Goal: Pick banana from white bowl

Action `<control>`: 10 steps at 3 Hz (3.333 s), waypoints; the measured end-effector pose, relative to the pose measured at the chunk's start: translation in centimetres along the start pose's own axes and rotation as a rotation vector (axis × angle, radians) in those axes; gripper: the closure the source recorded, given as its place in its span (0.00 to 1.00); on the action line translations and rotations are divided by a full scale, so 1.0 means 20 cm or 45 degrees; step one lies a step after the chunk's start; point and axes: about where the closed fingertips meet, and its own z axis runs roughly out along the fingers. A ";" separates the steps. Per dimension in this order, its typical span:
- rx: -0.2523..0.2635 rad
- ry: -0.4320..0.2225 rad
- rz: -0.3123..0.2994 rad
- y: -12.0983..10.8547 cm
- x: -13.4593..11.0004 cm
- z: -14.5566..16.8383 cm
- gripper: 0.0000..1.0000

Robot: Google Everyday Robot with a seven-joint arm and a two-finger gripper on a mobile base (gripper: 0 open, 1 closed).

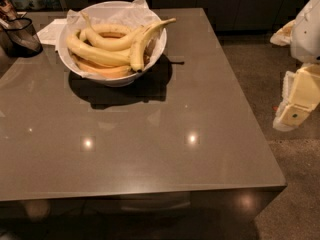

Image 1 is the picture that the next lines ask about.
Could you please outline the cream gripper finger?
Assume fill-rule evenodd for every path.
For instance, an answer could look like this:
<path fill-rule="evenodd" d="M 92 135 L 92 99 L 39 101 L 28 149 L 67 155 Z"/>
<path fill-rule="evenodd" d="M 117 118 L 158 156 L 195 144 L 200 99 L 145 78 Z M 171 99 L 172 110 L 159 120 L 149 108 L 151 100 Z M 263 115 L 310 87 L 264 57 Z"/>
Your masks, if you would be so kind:
<path fill-rule="evenodd" d="M 278 46 L 289 45 L 291 43 L 291 32 L 294 25 L 294 20 L 289 21 L 271 36 L 270 42 Z"/>
<path fill-rule="evenodd" d="M 300 126 L 320 104 L 320 65 L 303 64 L 295 73 L 287 71 L 283 80 L 278 122 Z"/>

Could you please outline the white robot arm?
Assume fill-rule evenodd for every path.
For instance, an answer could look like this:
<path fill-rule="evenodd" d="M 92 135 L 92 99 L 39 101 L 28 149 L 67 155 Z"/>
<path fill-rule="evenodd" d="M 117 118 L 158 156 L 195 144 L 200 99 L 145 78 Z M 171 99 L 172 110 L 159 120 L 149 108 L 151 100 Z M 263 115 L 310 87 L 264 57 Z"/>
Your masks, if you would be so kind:
<path fill-rule="evenodd" d="M 270 38 L 272 44 L 290 46 L 290 54 L 302 63 L 283 79 L 282 102 L 273 127 L 279 131 L 298 128 L 320 104 L 320 0 L 309 0 L 296 18 Z"/>

